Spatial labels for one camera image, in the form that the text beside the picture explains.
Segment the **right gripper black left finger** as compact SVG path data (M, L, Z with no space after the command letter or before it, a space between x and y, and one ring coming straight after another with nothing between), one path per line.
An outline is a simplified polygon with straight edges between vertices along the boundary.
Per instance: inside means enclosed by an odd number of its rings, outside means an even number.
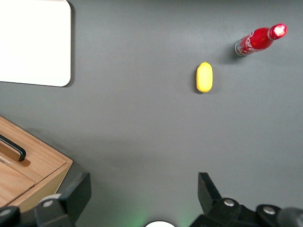
M37 226L74 227L90 198L90 173L81 173L63 193L45 197L34 208Z

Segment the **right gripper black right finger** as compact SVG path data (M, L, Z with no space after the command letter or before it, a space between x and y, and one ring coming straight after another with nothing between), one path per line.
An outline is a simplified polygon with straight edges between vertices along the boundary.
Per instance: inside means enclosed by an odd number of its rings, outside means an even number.
M257 227L255 212L231 198L223 198L208 173L198 174L198 200L203 214L192 227Z

